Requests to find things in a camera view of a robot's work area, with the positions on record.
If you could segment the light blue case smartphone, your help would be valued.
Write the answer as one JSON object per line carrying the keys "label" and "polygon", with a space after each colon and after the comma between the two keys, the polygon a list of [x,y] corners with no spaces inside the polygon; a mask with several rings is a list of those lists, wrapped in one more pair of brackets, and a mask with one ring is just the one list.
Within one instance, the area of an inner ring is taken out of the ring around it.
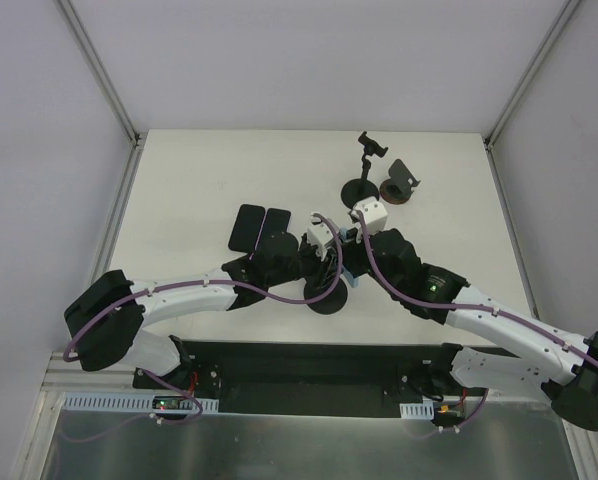
{"label": "light blue case smartphone", "polygon": [[349,286],[356,288],[362,271],[359,270],[360,244],[357,242],[358,229],[356,227],[339,228],[339,239],[343,253],[343,277]]}

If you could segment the brown-base black phone stand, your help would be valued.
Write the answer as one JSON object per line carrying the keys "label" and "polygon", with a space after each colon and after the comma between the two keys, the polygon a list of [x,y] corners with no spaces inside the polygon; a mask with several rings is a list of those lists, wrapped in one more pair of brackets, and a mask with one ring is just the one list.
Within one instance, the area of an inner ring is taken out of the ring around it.
{"label": "brown-base black phone stand", "polygon": [[403,161],[396,159],[389,167],[388,178],[381,183],[379,193],[385,202],[403,205],[410,200],[420,183]]}

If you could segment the lavender case smartphone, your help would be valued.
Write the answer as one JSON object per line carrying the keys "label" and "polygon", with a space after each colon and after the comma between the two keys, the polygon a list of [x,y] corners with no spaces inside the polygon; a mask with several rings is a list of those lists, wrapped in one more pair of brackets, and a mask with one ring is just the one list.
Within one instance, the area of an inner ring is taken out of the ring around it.
{"label": "lavender case smartphone", "polygon": [[269,208],[264,215],[255,249],[258,249],[265,238],[277,232],[286,232],[290,223],[291,212],[285,209]]}

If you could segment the black round-base phone stand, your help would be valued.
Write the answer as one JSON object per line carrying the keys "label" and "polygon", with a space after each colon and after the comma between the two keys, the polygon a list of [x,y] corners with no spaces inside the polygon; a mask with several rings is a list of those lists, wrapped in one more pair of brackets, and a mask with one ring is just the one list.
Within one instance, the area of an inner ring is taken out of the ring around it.
{"label": "black round-base phone stand", "polygon": [[371,139],[367,131],[359,135],[358,142],[363,146],[361,174],[346,182],[340,192],[341,201],[349,209],[367,198],[379,198],[378,187],[368,179],[372,167],[370,158],[373,156],[383,158],[389,150],[388,147],[382,147],[376,140]]}

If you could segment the black smartphone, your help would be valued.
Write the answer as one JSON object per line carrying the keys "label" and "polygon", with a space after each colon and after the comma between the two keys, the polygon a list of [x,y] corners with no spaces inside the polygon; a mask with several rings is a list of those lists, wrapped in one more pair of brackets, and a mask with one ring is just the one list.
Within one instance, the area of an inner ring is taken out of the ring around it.
{"label": "black smartphone", "polygon": [[242,204],[228,240],[233,252],[250,253],[255,249],[264,222],[266,209],[260,205]]}

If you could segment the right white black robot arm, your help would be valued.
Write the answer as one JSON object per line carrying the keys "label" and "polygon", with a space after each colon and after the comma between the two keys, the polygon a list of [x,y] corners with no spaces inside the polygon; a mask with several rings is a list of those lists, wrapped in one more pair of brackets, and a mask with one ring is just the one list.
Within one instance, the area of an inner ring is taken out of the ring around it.
{"label": "right white black robot arm", "polygon": [[431,387],[510,391],[551,407],[561,419],[598,432],[598,331],[555,328],[509,310],[464,277],[420,260],[396,229],[343,236],[343,264],[369,275],[412,315],[463,330],[505,350],[490,355],[446,344],[429,368]]}

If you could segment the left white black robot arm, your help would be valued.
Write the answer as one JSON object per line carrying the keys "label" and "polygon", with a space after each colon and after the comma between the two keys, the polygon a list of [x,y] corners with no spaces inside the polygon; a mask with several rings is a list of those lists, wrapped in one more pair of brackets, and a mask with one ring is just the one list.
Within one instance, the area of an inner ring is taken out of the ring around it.
{"label": "left white black robot arm", "polygon": [[91,284],[64,312],[71,339],[67,363],[86,372],[116,363],[147,369],[167,388],[183,387],[190,377],[180,341],[148,332],[150,325],[200,312],[248,308],[264,299],[295,304],[273,288],[298,280],[317,281],[319,290],[299,299],[312,306],[337,288],[344,267],[341,237],[324,228],[302,239],[275,232],[251,255],[206,273],[179,280],[139,281],[121,269]]}

